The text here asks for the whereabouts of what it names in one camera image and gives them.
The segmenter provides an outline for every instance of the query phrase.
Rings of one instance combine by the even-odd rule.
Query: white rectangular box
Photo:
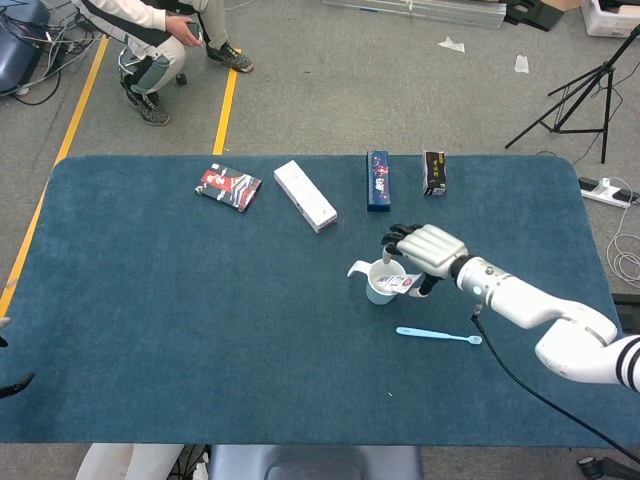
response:
[[[603,12],[598,0],[582,0],[582,15],[587,33],[596,37],[626,38],[640,24],[640,15]]]
[[[337,220],[336,210],[295,160],[274,170],[273,176],[316,233]]]

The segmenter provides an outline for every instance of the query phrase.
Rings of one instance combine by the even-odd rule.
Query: white paper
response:
[[[449,50],[453,50],[454,52],[464,53],[464,43],[453,43],[451,37],[447,37],[444,42],[440,42],[438,45],[444,48],[448,48]]]
[[[516,66],[514,70],[518,73],[529,73],[529,60],[524,55],[516,57]]]

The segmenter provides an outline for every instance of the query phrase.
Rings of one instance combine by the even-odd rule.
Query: white cable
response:
[[[230,12],[231,10],[237,10],[238,8],[247,7],[252,3],[254,3],[255,1],[256,0],[248,0],[247,2],[241,3],[240,5],[234,5],[233,7],[225,8],[225,10],[227,12]]]
[[[611,177],[612,179],[618,180],[627,188],[629,192],[633,192],[631,186],[618,177]],[[618,225],[618,230],[611,238],[611,241],[607,245],[607,263],[609,264],[609,268],[613,272],[613,274],[618,277],[620,280],[624,281],[628,285],[631,285],[634,288],[640,289],[640,256],[636,253],[623,251],[620,249],[618,245],[618,240],[621,238],[630,238],[640,244],[640,236],[632,235],[629,233],[620,233],[622,230],[622,225],[624,224],[624,218],[629,211],[629,208],[632,205],[632,198],[629,198],[629,202],[624,207],[624,212],[622,213],[622,218],[620,218],[620,225]],[[613,259],[611,258],[611,247],[615,247],[615,251],[617,252]],[[628,268],[631,267],[635,270],[635,273],[629,273]]]

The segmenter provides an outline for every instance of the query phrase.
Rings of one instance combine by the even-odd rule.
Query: blue table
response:
[[[273,180],[291,158],[338,211],[315,234]],[[224,157],[264,180],[244,214],[194,194],[209,156],[82,157],[53,172],[3,332],[3,442],[601,446],[516,386],[473,334],[453,283],[370,304],[354,260],[393,223],[433,223],[472,253],[615,319],[575,174],[548,157],[449,157],[423,197],[418,156],[392,156],[392,208],[366,211],[364,155]],[[547,371],[523,331],[481,317],[526,382],[622,444],[640,398]]]

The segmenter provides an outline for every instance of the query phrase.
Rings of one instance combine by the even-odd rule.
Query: gray floor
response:
[[[227,6],[234,4],[228,0]],[[228,154],[361,154],[369,148],[415,153],[423,147],[452,154],[503,154],[506,141],[551,105],[546,92],[600,64],[621,44],[587,37],[580,11],[565,15],[553,31],[544,33],[524,25],[505,24],[493,31],[432,23],[328,7],[319,0],[258,0],[229,12],[228,23],[234,44],[256,64],[253,73],[237,81]],[[437,46],[447,35],[465,42],[467,53]],[[114,68],[118,49],[113,43],[109,47],[71,153],[210,153],[227,72],[206,62],[203,51],[191,51],[189,84],[172,83],[161,92],[174,113],[173,122],[152,129],[123,102]],[[618,79],[631,72],[639,53],[640,46],[632,45],[619,62]],[[517,54],[528,57],[529,75],[513,71]],[[74,65],[56,96],[40,107],[0,99],[2,283],[92,58],[93,52]],[[598,142],[577,164],[579,175],[620,176],[640,189],[639,86],[640,73],[618,87],[625,102],[612,121],[607,164],[598,161]],[[49,88],[34,89],[31,100]],[[603,101],[603,95],[591,100],[573,126],[599,124]],[[552,136],[538,128],[511,151],[551,150],[575,161],[591,139]],[[604,255],[622,211],[592,203],[587,208]],[[638,232],[637,211],[629,213],[625,225],[625,231]],[[608,274],[612,291],[633,291]],[[614,415],[615,408],[608,414]],[[1,477],[72,479],[85,450],[82,445],[3,446]],[[432,479],[579,479],[574,462],[586,453],[609,452],[438,447],[425,449],[423,456]]]

